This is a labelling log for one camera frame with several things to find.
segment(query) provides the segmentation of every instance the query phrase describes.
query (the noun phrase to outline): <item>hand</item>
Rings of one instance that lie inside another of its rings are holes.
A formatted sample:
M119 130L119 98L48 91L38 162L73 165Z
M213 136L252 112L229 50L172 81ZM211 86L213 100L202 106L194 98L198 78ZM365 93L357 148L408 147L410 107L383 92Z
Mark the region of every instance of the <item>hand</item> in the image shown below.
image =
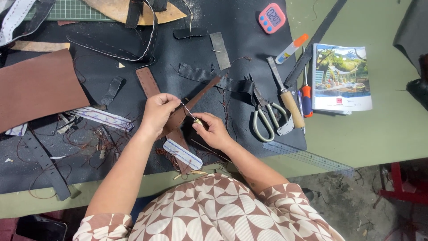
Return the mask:
M138 132L157 138L173 112L181 101L168 93L161 93L147 99L143 120Z
M229 133L227 133L226 127L220 118L207 112L193 113L193 116L202 119L208 124L208 131L199 124L193 124L192 127L212 148L224 151L225 148L231 146L231 143L234 142Z

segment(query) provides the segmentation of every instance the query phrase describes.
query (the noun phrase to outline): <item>glue stick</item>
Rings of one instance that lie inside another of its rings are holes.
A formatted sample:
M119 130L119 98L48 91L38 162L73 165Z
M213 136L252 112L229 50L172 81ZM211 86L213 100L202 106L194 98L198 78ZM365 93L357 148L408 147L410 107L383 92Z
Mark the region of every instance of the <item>glue stick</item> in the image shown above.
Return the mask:
M302 44L309 38L309 36L305 33L304 35L300 36L298 39L296 39L294 42L292 42L278 57L275 59L275 62L277 64L284 63L288 57L290 57L294 52L302 46Z

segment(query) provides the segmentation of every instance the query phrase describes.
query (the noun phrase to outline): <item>magazine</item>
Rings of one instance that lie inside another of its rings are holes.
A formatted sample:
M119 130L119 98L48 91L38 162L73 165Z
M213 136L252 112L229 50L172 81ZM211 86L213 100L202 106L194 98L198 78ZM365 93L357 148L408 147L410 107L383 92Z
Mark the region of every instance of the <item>magazine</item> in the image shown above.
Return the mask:
M372 109L365 47L314 44L312 109L351 114Z

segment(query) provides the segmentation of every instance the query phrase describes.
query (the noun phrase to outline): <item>pink timer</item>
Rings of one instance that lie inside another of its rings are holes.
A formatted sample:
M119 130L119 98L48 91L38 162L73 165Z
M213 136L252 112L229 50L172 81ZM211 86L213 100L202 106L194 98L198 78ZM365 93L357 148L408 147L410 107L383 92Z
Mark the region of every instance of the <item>pink timer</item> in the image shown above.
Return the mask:
M285 23L285 14L278 4L269 4L259 15L259 23L266 33L274 33Z

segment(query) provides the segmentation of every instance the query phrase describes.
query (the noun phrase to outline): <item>orange cap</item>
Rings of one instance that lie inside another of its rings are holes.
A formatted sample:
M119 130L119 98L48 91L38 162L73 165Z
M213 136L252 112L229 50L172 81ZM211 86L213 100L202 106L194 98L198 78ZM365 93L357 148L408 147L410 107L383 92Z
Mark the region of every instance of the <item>orange cap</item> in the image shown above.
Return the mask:
M302 44L309 38L309 36L305 33L304 35L300 36L298 39L296 39L293 44L296 48L302 46Z

